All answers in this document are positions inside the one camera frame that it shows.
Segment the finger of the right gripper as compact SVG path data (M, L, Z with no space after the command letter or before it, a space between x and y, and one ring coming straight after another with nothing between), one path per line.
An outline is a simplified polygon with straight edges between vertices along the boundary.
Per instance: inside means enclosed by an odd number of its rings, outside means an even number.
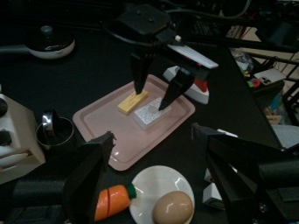
M153 62L154 56L152 54L133 52L130 54L130 69L134 83L134 93L141 94L145 86L148 69Z
M160 110L164 110L173 103L176 98L188 90L192 86L193 80L194 77L189 72L184 72L181 69L177 70L161 99L158 107Z

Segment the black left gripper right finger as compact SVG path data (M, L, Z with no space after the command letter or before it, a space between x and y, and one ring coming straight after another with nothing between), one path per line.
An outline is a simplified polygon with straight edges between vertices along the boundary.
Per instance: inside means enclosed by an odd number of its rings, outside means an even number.
M280 191L290 186L290 156L196 123L190 138L218 189L228 224L288 224L290 209Z

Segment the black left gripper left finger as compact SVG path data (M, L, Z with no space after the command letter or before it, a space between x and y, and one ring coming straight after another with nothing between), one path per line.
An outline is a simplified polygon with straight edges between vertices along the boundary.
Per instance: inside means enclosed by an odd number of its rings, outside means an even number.
M73 152L70 169L62 186L62 208L70 224L93 224L98 202L98 184L108 168L114 135L102 136L84 143Z

